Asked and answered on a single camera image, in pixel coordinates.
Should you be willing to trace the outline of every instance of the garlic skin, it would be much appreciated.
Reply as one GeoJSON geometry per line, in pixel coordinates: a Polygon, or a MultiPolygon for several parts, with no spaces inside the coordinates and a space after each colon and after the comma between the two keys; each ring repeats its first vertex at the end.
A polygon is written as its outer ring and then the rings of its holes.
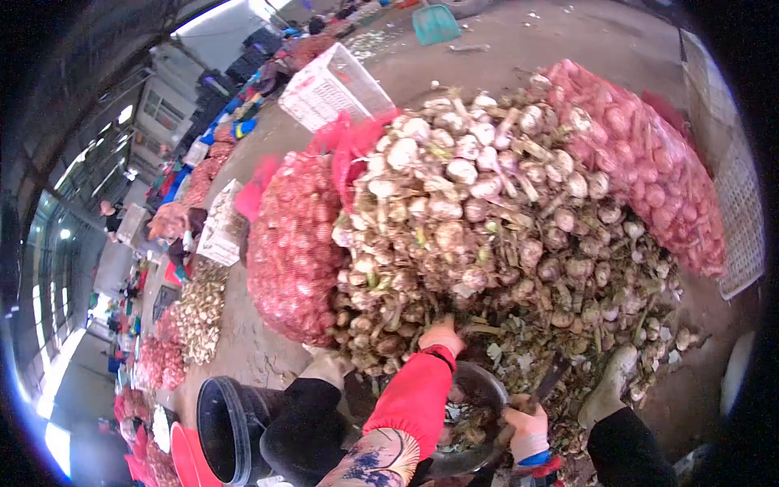
{"type": "Polygon", "coordinates": [[[414,139],[400,139],[387,154],[387,164],[395,171],[406,171],[417,162],[417,142],[414,139]]]}

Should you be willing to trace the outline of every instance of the person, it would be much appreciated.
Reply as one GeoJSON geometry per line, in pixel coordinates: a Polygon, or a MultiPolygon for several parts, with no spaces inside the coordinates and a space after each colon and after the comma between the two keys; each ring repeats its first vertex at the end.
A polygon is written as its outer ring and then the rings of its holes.
{"type": "Polygon", "coordinates": [[[111,203],[107,199],[100,201],[100,214],[105,217],[105,229],[112,242],[117,242],[116,231],[122,224],[122,218],[119,215],[123,209],[124,207],[119,203],[111,203]]]}
{"type": "MultiPolygon", "coordinates": [[[[119,226],[122,225],[124,215],[121,215],[121,211],[125,208],[119,203],[111,203],[107,199],[100,201],[100,214],[105,217],[105,229],[108,232],[108,238],[116,243],[118,241],[116,232],[119,226]]],[[[162,253],[162,249],[156,242],[149,240],[149,228],[141,223],[141,232],[143,237],[140,239],[140,243],[136,250],[142,253],[162,253]]]]}
{"type": "MultiPolygon", "coordinates": [[[[337,351],[316,352],[313,363],[286,389],[286,409],[260,439],[270,467],[295,487],[419,485],[432,463],[456,357],[465,344],[451,316],[434,323],[418,344],[420,351],[390,380],[363,426],[363,437],[348,452],[340,448],[345,429],[336,406],[344,377],[354,367],[337,351]]],[[[673,468],[651,432],[620,401],[637,355],[629,344],[614,353],[579,420],[590,430],[587,449],[601,483],[670,487],[676,485],[673,468]]],[[[560,459],[549,450],[547,415],[541,405],[533,415],[520,412],[527,399],[512,396],[502,412],[514,427],[510,450],[521,485],[561,485],[556,481],[560,459]]],[[[485,472],[490,469],[480,469],[472,485],[489,485],[485,472]]]]}
{"type": "Polygon", "coordinates": [[[189,208],[184,214],[184,233],[160,238],[160,246],[166,249],[167,256],[174,266],[174,273],[184,284],[189,279],[184,262],[195,250],[195,239],[203,233],[208,212],[203,208],[189,208]]]}

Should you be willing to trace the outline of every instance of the black pants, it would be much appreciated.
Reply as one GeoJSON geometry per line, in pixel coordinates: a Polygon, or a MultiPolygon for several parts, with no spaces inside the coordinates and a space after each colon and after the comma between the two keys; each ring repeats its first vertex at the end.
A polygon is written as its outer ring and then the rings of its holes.
{"type": "MultiPolygon", "coordinates": [[[[286,409],[263,434],[260,450],[287,482],[295,487],[314,487],[346,454],[340,448],[344,422],[336,412],[340,391],[320,379],[296,379],[285,396],[286,409]]],[[[676,486],[673,468],[630,408],[597,423],[587,450],[598,480],[606,487],[676,486]]]]}

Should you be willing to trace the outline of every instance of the metal bowl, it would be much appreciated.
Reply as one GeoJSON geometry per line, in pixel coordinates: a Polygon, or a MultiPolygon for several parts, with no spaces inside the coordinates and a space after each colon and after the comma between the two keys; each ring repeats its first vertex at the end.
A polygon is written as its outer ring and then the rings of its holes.
{"type": "MultiPolygon", "coordinates": [[[[503,384],[478,365],[458,361],[457,372],[452,380],[466,396],[478,398],[475,405],[493,408],[496,418],[500,417],[500,411],[509,402],[509,394],[503,384]]],[[[502,449],[495,445],[495,438],[499,433],[497,422],[493,428],[486,429],[485,432],[487,433],[485,442],[469,450],[451,453],[434,452],[430,456],[433,463],[427,476],[445,478],[469,474],[497,460],[502,453],[502,449]]]]}

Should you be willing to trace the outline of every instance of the window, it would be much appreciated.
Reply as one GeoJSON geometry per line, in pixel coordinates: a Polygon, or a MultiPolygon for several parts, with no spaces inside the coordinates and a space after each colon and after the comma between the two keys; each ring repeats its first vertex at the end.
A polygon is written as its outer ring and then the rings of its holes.
{"type": "Polygon", "coordinates": [[[143,113],[149,115],[151,118],[157,121],[164,128],[173,132],[178,128],[178,124],[184,120],[184,114],[181,113],[176,107],[167,102],[164,98],[149,90],[149,96],[146,99],[146,104],[143,105],[143,113]]]}

